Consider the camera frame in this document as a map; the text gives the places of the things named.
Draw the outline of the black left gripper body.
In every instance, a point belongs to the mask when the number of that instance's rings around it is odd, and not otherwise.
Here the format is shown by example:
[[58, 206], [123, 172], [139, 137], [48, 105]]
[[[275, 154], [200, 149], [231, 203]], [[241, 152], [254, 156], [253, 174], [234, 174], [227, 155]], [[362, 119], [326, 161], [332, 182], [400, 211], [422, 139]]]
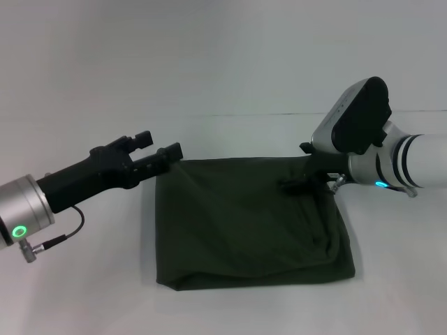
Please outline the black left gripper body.
[[130, 153], [139, 148], [137, 137], [123, 136], [110, 144], [93, 148], [89, 156], [37, 181], [53, 213], [111, 188], [130, 189], [138, 185], [132, 177]]

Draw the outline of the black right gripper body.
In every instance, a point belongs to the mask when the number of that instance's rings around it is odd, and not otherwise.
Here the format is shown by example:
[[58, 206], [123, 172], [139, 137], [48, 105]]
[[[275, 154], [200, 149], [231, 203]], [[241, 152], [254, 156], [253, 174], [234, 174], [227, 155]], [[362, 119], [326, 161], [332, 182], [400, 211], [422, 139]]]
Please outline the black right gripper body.
[[340, 177], [343, 182], [350, 182], [349, 157], [346, 154], [318, 151], [310, 142], [301, 143], [300, 148], [307, 154], [307, 161], [299, 187], [327, 187], [328, 182], [336, 182]]

